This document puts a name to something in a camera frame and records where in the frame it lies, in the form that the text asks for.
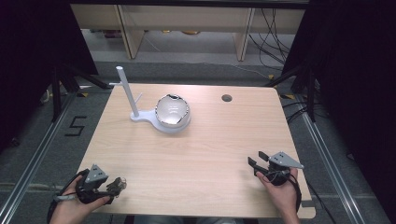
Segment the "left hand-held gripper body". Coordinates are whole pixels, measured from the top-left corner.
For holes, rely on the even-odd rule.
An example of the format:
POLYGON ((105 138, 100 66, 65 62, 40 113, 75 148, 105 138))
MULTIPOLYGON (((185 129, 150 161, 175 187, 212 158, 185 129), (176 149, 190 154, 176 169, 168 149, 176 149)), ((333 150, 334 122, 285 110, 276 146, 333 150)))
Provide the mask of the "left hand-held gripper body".
POLYGON ((108 196, 106 191, 98 190, 107 181, 108 175, 97 164, 91 169, 83 170, 81 175, 82 178, 76 185, 76 194, 82 203, 92 203, 108 196))

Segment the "person's left hand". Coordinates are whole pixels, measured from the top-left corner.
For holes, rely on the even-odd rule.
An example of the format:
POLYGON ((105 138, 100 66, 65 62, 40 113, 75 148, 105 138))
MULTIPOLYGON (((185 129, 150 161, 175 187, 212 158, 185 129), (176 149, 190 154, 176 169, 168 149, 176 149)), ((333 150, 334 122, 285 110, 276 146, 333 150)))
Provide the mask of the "person's left hand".
POLYGON ((57 203, 49 224, 81 224, 94 210, 105 205, 108 196, 97 199, 92 203, 82 203, 78 198, 57 203))

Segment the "white eggshell-shaped bowl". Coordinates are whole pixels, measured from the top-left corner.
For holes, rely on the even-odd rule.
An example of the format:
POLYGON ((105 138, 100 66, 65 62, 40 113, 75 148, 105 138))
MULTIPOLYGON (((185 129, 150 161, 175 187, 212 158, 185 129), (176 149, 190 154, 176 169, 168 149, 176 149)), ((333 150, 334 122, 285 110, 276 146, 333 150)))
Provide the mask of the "white eggshell-shaped bowl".
POLYGON ((155 115, 161 125, 174 129, 185 126, 191 119, 189 104, 176 94, 162 97, 156 104, 155 115))

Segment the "person's right hand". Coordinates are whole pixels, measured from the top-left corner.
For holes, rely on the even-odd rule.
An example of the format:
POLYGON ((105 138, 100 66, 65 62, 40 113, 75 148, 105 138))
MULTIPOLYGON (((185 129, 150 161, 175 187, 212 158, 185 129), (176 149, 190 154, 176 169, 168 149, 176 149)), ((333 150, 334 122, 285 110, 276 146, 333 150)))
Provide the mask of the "person's right hand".
POLYGON ((297 215, 297 192, 294 186, 289 181, 285 182, 281 186, 274 186, 261 172, 257 172, 256 176, 265 186, 266 191, 278 213, 282 217, 283 222, 285 224, 301 224, 297 215))

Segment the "white jewelry stand with pole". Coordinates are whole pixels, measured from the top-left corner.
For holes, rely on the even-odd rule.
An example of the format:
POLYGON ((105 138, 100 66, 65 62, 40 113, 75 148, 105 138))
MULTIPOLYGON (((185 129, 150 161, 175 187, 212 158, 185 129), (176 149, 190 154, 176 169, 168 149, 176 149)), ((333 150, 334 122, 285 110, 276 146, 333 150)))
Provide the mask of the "white jewelry stand with pole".
POLYGON ((117 65, 116 70, 119 75, 120 82, 113 83, 113 86, 122 86, 123 87, 124 92, 126 93, 129 105, 132 109, 132 112, 130 114, 130 119, 132 121, 150 123, 156 130, 158 130, 162 133, 168 133, 168 134, 180 133, 188 127, 191 120, 185 126, 183 126, 181 128, 174 129, 174 128, 164 127, 163 125, 161 125, 161 123, 156 118, 156 115, 155 115, 155 107, 156 106, 150 110, 140 110, 137 107, 137 101, 141 97, 141 95, 139 95, 137 98, 134 98, 123 67, 117 65))

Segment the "dark curtain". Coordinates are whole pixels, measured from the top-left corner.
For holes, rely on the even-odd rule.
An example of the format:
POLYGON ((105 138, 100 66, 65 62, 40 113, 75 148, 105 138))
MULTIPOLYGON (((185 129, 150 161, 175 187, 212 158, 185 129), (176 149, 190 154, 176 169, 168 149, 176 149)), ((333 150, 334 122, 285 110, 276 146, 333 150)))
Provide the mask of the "dark curtain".
POLYGON ((97 73, 67 0, 0 0, 0 151, 67 65, 97 73))
POLYGON ((285 64, 310 57, 332 119, 396 224, 396 0, 307 0, 285 64))

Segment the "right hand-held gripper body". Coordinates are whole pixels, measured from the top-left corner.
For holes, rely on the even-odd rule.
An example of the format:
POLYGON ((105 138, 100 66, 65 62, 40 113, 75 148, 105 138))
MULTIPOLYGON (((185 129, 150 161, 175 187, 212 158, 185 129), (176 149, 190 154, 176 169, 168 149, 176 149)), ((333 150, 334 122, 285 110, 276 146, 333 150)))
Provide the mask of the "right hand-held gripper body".
POLYGON ((285 152, 280 151, 269 156, 268 167, 263 168, 263 175, 274 186, 281 186, 289 179, 291 168, 304 169, 304 166, 285 152))

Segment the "light wooden shelf unit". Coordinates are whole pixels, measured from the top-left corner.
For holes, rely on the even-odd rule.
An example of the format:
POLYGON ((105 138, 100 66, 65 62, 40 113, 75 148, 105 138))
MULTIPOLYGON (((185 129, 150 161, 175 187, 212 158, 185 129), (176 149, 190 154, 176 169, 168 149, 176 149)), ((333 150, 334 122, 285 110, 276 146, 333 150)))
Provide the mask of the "light wooden shelf unit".
POLYGON ((157 7, 126 5, 71 6, 81 29, 119 30, 127 57, 133 59, 146 30, 222 32, 233 35, 236 58, 243 61, 250 33, 293 35, 302 9, 274 7, 157 7))

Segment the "aluminium floor rail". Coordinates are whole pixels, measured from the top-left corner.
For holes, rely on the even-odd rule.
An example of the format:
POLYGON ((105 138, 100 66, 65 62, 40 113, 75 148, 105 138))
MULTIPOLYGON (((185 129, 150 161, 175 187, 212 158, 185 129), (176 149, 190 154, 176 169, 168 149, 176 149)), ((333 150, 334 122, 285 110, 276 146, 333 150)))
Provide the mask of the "aluminium floor rail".
POLYGON ((323 164, 327 170, 327 173, 334 185, 334 188, 340 198, 342 205, 346 210, 352 224, 366 224, 364 217, 362 216, 361 210, 358 207, 356 200, 353 198, 352 193, 347 186, 346 181, 342 177, 339 169, 336 166, 334 159, 322 137, 318 126, 311 118, 303 114, 304 123, 316 145, 318 154, 321 157, 323 164))
POLYGON ((0 208, 0 224, 8 224, 13 218, 18 209, 22 198, 24 197, 28 187, 35 176, 40 164, 44 160, 50 145, 63 123, 70 105, 73 103, 77 95, 75 93, 68 93, 61 104, 61 112, 58 117, 50 124, 40 144, 38 145, 35 154, 29 160, 29 163, 23 170, 19 180, 16 182, 12 191, 8 195, 6 201, 0 208))

